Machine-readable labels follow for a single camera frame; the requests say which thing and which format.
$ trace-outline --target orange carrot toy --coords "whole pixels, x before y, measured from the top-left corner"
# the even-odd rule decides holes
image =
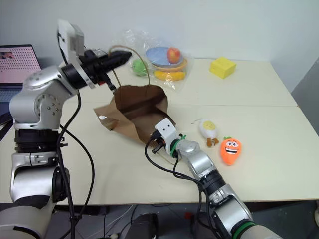
[[[231,137],[224,137],[221,144],[220,154],[224,162],[231,166],[241,153],[241,142]]]

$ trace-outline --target green ball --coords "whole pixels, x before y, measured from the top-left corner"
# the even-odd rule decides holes
[[[143,61],[141,59],[135,59],[133,61],[132,69],[134,73],[138,76],[145,76],[147,74]]]

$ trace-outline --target laptop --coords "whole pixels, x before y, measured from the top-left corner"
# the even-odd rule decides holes
[[[21,91],[24,80],[39,70],[32,45],[0,46],[0,125],[12,119],[11,98]]]

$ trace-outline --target red apple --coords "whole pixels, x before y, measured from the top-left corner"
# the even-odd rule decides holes
[[[171,64],[176,64],[180,60],[180,50],[176,47],[171,47],[167,51],[167,58]]]

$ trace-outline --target clear plastic bag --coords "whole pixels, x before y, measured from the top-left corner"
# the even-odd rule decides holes
[[[146,66],[152,83],[180,91],[193,65],[193,58],[171,44],[152,37],[144,31],[126,30],[112,41],[136,50]],[[143,62],[136,54],[129,61],[130,71],[139,77],[147,77]]]

